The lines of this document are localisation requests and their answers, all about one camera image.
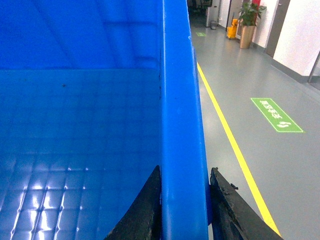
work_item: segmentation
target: floor sticker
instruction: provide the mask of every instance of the floor sticker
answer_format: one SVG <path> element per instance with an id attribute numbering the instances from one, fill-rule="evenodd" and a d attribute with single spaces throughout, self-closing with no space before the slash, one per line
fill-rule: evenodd
<path id="1" fill-rule="evenodd" d="M 251 98 L 253 103 L 279 133 L 304 133 L 271 98 Z"/>

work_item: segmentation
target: wall baseboard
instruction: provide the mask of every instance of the wall baseboard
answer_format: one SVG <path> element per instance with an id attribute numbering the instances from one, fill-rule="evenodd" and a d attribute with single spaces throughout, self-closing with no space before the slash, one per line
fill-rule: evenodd
<path id="1" fill-rule="evenodd" d="M 251 43 L 251 46 L 254 48 L 254 49 L 257 49 L 259 52 L 262 52 L 262 53 L 265 53 L 266 52 L 266 49 L 258 44 L 256 44 L 255 42 L 252 42 Z"/>
<path id="2" fill-rule="evenodd" d="M 276 69 L 279 69 L 281 72 L 285 73 L 289 77 L 293 78 L 298 83 L 305 84 L 308 82 L 309 76 L 302 76 L 299 73 L 297 73 L 296 71 L 293 71 L 292 69 L 288 68 L 287 66 L 274 60 L 273 58 L 271 58 L 271 65 L 274 66 Z"/>

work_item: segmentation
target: gray floor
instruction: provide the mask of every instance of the gray floor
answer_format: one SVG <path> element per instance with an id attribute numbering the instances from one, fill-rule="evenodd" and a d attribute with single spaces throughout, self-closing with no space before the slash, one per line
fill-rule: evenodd
<path id="1" fill-rule="evenodd" d="M 271 66 L 264 53 L 239 49 L 222 29 L 191 31 L 197 60 L 282 237 L 320 239 L 320 91 Z M 219 167 L 260 215 L 200 76 L 199 83 L 208 168 Z M 250 98 L 272 98 L 305 133 L 276 132 Z"/>

